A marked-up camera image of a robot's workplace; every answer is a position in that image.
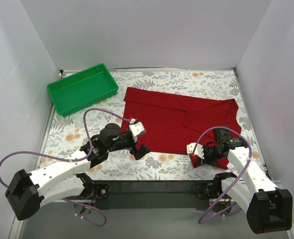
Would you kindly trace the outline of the red t shirt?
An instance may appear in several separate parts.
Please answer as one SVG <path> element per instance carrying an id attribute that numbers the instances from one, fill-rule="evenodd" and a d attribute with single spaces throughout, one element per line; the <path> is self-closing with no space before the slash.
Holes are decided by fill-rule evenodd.
<path id="1" fill-rule="evenodd" d="M 210 100 L 128 87 L 124 101 L 124 117 L 141 121 L 147 131 L 137 146 L 145 144 L 153 152 L 186 154 L 190 143 L 213 141 L 213 132 L 204 131 L 214 126 L 241 133 L 234 99 Z"/>

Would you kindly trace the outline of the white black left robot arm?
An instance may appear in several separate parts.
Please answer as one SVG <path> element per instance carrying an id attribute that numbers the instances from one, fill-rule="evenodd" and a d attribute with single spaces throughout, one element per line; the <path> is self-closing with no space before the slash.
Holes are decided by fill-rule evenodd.
<path id="1" fill-rule="evenodd" d="M 110 152 L 118 150 L 126 149 L 136 160 L 141 159 L 151 151 L 145 144 L 137 148 L 138 137 L 145 133 L 143 123 L 137 120 L 129 123 L 126 131 L 109 123 L 66 162 L 58 161 L 31 172 L 24 169 L 16 172 L 5 192 L 16 218 L 26 220 L 42 206 L 68 197 L 103 198 L 102 187 L 95 186 L 86 171 L 107 160 Z"/>

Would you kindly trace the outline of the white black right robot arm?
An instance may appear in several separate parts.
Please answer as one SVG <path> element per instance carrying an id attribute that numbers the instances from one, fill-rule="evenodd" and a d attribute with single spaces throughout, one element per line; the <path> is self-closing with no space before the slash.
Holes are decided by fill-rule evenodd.
<path id="1" fill-rule="evenodd" d="M 209 164 L 226 168 L 232 163 L 234 173 L 216 174 L 213 179 L 214 202 L 198 220 L 199 224 L 222 216 L 238 205 L 245 213 L 250 229 L 256 234 L 289 231 L 292 228 L 293 197 L 289 190 L 279 188 L 252 159 L 250 144 L 234 130 L 225 126 L 211 127 L 214 142 L 198 141 L 186 150 L 194 167 Z"/>

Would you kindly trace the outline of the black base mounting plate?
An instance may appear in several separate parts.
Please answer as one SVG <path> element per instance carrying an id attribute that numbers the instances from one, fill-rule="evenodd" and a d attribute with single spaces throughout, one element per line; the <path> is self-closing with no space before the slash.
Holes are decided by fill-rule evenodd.
<path id="1" fill-rule="evenodd" d="M 101 210 L 180 209 L 206 210 L 220 193 L 213 180 L 200 181 L 93 181 L 87 183 L 84 199 L 95 199 Z"/>

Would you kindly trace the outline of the floral patterned table mat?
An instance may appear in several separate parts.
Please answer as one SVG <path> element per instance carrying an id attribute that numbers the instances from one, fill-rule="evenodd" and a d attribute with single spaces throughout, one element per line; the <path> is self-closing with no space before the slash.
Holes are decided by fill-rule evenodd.
<path id="1" fill-rule="evenodd" d="M 120 124 L 126 89 L 134 87 L 213 100 L 235 99 L 241 134 L 251 145 L 252 159 L 265 169 L 234 71 L 113 71 L 112 76 L 119 86 L 117 94 L 95 104 L 94 111 L 81 111 L 67 117 L 51 111 L 42 146 L 44 157 L 38 159 L 36 168 L 52 164 L 53 156 L 66 158 L 84 145 L 87 142 L 85 126 L 95 135 L 107 123 Z M 220 172 L 211 165 L 193 168 L 186 155 L 151 152 L 135 160 L 128 151 L 122 150 L 110 153 L 105 162 L 87 174 L 94 180 L 209 180 Z"/>

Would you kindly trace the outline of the green plastic tray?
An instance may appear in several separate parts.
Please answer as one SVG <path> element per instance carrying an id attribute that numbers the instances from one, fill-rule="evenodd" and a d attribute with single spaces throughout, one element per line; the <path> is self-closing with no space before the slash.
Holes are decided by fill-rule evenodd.
<path id="1" fill-rule="evenodd" d="M 56 112 L 64 117 L 117 94 L 118 84 L 101 63 L 47 85 Z"/>

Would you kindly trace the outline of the aluminium frame rail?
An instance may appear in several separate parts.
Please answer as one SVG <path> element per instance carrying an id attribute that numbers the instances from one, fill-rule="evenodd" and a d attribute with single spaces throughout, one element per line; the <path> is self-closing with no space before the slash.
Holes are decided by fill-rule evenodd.
<path id="1" fill-rule="evenodd" d="M 93 200 L 102 210 L 208 207 L 222 200 L 223 188 L 231 178 L 201 181 L 94 181 L 79 174 L 46 190 L 29 177 L 13 179 L 5 196 L 18 220 L 32 217 L 42 206 L 61 199 Z M 241 182 L 227 195 L 246 213 L 256 234 L 288 231 L 292 228 L 293 198 L 286 189 L 273 187 L 250 192 Z"/>

